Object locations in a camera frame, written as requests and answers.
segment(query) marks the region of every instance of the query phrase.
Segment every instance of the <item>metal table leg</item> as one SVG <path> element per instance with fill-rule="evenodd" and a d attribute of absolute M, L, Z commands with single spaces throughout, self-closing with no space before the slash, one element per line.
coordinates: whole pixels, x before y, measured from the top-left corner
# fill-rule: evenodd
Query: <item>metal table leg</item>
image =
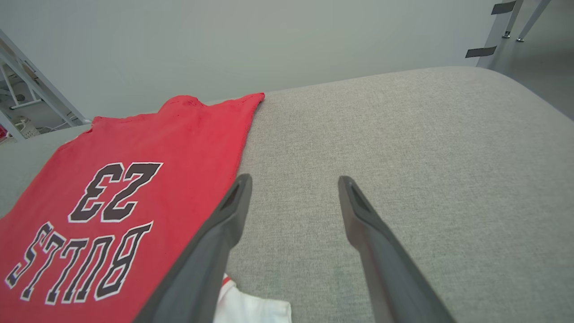
<path fill-rule="evenodd" d="M 540 17 L 544 9 L 546 9 L 546 6 L 548 6 L 549 3 L 550 0 L 542 0 L 542 2 L 540 2 L 540 4 L 538 5 L 538 7 L 536 7 L 536 10 L 530 17 L 530 19 L 528 19 L 526 26 L 524 26 L 524 29 L 520 32 L 520 35 L 518 36 L 516 41 L 519 41 L 521 43 L 524 42 L 524 37 L 526 37 L 526 34 L 530 31 L 530 28 L 532 28 L 534 23 L 538 20 L 538 18 Z"/>
<path fill-rule="evenodd" d="M 516 17 L 518 17 L 518 12 L 520 11 L 520 8 L 522 7 L 523 3 L 524 0 L 516 0 L 516 4 L 514 5 L 514 9 L 512 10 L 512 16 L 510 16 L 508 26 L 506 27 L 506 32 L 504 33 L 504 36 L 502 36 L 502 38 L 510 38 L 510 32 L 512 31 L 512 27 L 516 22 Z"/>

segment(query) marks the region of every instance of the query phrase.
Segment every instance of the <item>gray floor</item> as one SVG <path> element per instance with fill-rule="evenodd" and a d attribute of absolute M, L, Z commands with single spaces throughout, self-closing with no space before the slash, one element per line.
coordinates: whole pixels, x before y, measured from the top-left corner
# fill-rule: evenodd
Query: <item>gray floor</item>
<path fill-rule="evenodd" d="M 493 70 L 505 74 L 574 120 L 574 1 L 552 0 L 524 43 L 515 39 L 540 0 L 525 0 Z"/>

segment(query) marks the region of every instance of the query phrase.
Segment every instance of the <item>gray fabric surface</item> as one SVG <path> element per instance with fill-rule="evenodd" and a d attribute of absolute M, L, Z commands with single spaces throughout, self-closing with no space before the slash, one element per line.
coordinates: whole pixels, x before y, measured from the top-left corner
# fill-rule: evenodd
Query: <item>gray fabric surface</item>
<path fill-rule="evenodd" d="M 83 130 L 0 148 L 0 214 Z M 291 302 L 293 322 L 373 321 L 340 214 L 344 174 L 459 322 L 571 321 L 573 143 L 571 120 L 477 68 L 267 93 L 243 153 L 253 196 L 227 272 L 243 292 Z"/>

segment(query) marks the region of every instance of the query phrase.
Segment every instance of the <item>red jersey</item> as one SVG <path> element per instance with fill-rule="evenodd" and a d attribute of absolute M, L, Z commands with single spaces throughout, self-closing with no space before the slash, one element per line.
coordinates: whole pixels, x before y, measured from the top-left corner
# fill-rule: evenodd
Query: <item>red jersey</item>
<path fill-rule="evenodd" d="M 233 183 L 263 93 L 96 117 L 0 220 L 8 322 L 130 322 Z"/>

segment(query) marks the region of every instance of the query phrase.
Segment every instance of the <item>black tape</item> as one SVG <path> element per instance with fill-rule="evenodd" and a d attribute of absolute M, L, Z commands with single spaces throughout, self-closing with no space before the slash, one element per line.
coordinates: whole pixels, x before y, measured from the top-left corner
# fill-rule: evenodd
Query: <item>black tape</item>
<path fill-rule="evenodd" d="M 494 5 L 494 7 L 492 7 L 492 13 L 491 14 L 501 14 L 501 13 L 511 12 L 512 10 L 514 10 L 515 4 L 516 4 L 516 1 L 497 3 L 496 5 Z"/>
<path fill-rule="evenodd" d="M 496 46 L 488 47 L 488 48 L 469 49 L 467 52 L 467 56 L 465 58 L 490 56 L 490 55 L 494 54 L 494 51 L 496 49 L 497 49 Z"/>

